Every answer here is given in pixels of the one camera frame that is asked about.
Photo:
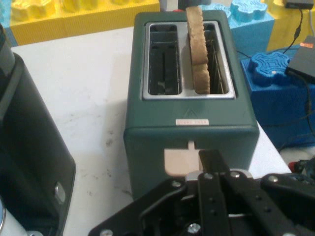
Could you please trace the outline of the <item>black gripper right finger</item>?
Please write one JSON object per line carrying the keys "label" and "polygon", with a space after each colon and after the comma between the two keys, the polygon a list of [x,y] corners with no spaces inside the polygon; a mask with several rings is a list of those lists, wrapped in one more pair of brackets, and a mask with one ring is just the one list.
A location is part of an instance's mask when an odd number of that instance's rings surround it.
{"label": "black gripper right finger", "polygon": [[313,236],[315,188],[288,175],[230,172],[230,235]]}

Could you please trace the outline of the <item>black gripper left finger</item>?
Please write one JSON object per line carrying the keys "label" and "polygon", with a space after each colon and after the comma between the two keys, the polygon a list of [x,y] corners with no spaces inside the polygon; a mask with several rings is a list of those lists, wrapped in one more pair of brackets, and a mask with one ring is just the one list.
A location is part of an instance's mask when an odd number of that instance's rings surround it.
{"label": "black gripper left finger", "polygon": [[201,150],[201,173],[169,178],[96,227],[91,236],[228,236],[221,178],[230,172],[218,150]]}

